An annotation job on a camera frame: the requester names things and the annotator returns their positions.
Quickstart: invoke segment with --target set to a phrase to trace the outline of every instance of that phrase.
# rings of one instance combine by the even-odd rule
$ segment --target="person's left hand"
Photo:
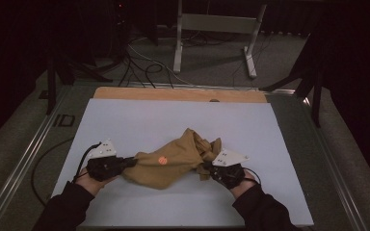
[[[93,196],[96,196],[98,192],[100,192],[100,190],[104,188],[104,186],[114,181],[115,179],[117,179],[117,176],[112,177],[102,182],[97,181],[90,177],[90,175],[87,173],[87,169],[84,167],[80,171],[80,177],[76,179],[75,184],[82,186],[85,190],[87,190]]]

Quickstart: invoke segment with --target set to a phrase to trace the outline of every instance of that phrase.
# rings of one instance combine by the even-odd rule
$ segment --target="cloth fold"
[[[126,168],[122,176],[158,190],[166,189],[183,174],[195,168],[200,179],[206,180],[209,179],[209,171],[202,167],[202,163],[212,162],[221,148],[221,139],[209,143],[197,132],[187,128],[179,139],[170,141],[158,150],[137,153],[137,164]]]

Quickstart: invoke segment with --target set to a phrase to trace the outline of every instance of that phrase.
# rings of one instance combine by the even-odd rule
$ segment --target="black long-sleeve shirt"
[[[34,226],[33,231],[70,231],[86,218],[86,211],[94,196],[83,187],[67,182],[62,194],[49,200]],[[245,220],[247,230],[297,231],[287,211],[271,195],[265,194],[260,185],[244,192],[233,207]]]

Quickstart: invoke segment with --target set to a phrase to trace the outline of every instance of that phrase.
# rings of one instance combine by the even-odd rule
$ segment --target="person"
[[[67,182],[63,192],[52,197],[33,231],[74,230],[86,218],[90,202],[99,191],[117,177],[99,182],[87,174],[86,168],[75,183]],[[245,177],[253,181],[242,181],[230,189],[235,198],[233,207],[242,216],[247,230],[254,231],[297,231],[301,230],[290,221],[287,208],[271,195],[262,191],[253,175],[245,170]]]

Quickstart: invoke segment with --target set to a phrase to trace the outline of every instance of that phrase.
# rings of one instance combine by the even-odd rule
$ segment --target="orange sticker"
[[[160,165],[162,165],[162,166],[166,165],[166,164],[167,164],[167,162],[168,162],[167,157],[160,157],[160,158],[158,159],[158,163],[159,163]]]

